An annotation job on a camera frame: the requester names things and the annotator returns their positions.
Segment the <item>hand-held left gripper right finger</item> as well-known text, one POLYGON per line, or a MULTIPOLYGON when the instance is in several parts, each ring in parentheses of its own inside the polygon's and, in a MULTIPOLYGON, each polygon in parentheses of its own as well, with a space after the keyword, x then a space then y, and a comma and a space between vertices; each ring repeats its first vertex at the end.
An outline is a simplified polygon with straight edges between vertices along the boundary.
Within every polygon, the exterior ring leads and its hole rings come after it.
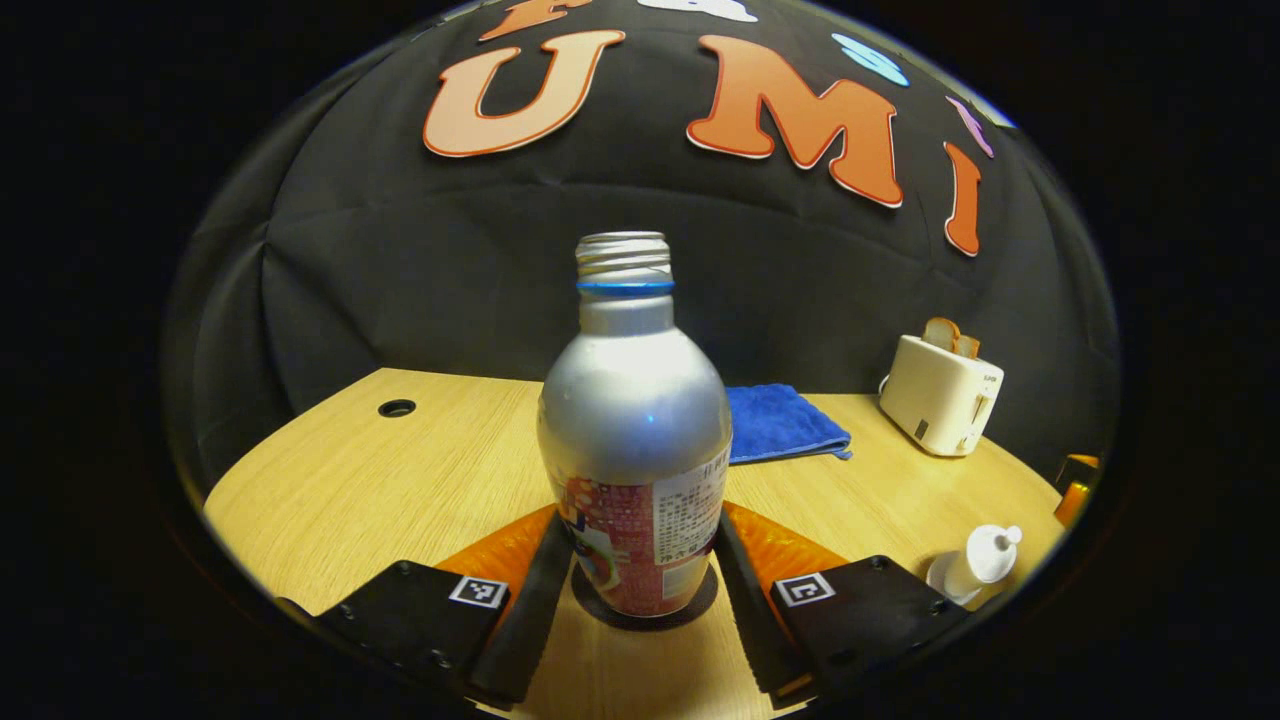
POLYGON ((714 551, 749 667, 776 708, 882 682, 972 619, 886 555, 849 561, 740 503, 724 502, 714 551))

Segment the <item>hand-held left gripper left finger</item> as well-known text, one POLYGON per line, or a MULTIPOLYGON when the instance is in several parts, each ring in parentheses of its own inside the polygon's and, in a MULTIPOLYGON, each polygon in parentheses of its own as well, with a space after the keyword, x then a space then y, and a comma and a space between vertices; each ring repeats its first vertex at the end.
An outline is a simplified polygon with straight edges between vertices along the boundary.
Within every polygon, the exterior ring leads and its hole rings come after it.
POLYGON ((527 698, 571 556, 561 514, 547 505, 440 562, 390 562, 317 612, 287 594, 276 603, 398 682, 512 708, 527 698))

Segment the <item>white teacup lid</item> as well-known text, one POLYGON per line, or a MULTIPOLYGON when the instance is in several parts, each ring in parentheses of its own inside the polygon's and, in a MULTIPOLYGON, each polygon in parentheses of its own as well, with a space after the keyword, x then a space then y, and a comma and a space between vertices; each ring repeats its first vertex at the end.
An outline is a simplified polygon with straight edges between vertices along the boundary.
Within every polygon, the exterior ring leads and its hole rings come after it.
POLYGON ((975 582, 988 585, 1007 577, 1016 564, 1021 539, 1023 530, 1018 525, 987 524, 974 529, 966 541, 965 555, 975 582))

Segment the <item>white teacup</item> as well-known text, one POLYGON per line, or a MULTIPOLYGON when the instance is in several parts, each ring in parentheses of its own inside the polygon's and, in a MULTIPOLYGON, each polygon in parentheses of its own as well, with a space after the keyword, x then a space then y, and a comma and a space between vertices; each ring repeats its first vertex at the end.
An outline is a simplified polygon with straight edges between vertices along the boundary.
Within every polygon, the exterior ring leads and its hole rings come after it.
POLYGON ((942 592, 956 605, 968 605, 988 585, 1004 579, 1004 574, 980 575, 966 559, 956 557, 943 574, 942 592))

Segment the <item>silver water bottle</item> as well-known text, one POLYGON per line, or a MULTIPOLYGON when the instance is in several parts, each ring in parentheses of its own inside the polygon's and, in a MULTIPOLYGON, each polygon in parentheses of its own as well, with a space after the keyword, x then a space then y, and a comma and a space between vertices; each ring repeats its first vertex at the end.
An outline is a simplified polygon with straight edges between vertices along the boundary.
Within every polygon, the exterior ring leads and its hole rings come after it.
POLYGON ((699 591, 721 521, 724 383, 675 323, 660 232, 588 234, 575 261, 579 333, 541 386, 541 457, 595 594, 625 616, 669 616, 699 591))

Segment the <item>white saucer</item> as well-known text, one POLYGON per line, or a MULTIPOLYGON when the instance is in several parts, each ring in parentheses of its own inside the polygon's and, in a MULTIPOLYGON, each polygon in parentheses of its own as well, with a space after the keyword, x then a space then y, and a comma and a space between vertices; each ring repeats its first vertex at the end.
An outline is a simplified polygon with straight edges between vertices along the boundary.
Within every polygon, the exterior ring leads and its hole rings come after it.
MULTIPOLYGON (((933 588, 934 591, 937 591, 941 594, 943 594, 945 597, 947 597, 942 592, 942 589, 943 589, 942 588, 943 574, 945 574, 945 571, 948 569, 948 566, 951 565, 951 562, 956 557, 961 559, 961 555, 963 553, 960 551, 952 551, 952 552, 946 552, 946 553, 941 553, 941 555, 936 556, 933 559, 933 561, 932 561, 928 571, 927 571, 927 575, 925 575, 927 584, 931 588, 933 588)), ((1004 578, 1001 582, 998 582, 996 584, 992 584, 992 585, 988 585, 987 588, 984 588, 984 591, 975 600, 973 600, 970 603, 968 603, 968 605, 959 605, 959 606, 963 606, 964 609, 970 610, 970 611, 977 611, 988 600, 991 600, 992 597, 995 597, 995 596, 1005 592, 1005 589, 1006 589, 1007 585, 1009 585, 1009 579, 1004 578)))

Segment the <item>white toaster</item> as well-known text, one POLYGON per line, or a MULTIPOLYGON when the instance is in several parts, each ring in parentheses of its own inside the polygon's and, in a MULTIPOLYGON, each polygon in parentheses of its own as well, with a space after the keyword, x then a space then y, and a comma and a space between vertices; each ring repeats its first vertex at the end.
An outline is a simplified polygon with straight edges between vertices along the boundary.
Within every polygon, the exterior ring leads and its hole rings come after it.
POLYGON ((881 382, 879 409, 922 451, 965 457, 979 445, 1004 380, 1005 370, 992 363, 902 334, 881 382))

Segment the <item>blue towel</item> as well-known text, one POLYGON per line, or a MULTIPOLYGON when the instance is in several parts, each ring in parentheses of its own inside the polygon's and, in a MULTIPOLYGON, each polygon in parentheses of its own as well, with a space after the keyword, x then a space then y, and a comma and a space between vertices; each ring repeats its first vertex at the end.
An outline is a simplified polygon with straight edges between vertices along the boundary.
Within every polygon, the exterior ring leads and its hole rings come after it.
POLYGON ((726 389, 733 428, 730 462, 764 462, 812 455, 852 456, 851 434, 792 386, 726 389))

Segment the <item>black backdrop cloth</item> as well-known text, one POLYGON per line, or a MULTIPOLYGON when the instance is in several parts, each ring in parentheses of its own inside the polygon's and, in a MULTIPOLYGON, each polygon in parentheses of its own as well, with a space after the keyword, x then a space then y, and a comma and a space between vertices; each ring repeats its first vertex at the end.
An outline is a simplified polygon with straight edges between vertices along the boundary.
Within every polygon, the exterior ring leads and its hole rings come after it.
POLYGON ((412 29, 300 100, 195 229, 163 346, 166 428, 197 498, 276 429, 383 368, 540 380, 579 327, 573 247, 659 231, 677 325, 728 386, 873 393, 901 334, 955 320, 1005 372, 986 437, 1051 475, 1120 409, 1114 301, 1053 168, 895 37, 804 0, 494 0, 412 29), (893 109, 887 206, 831 174, 870 145, 695 145, 719 59, 780 56, 815 97, 893 109))

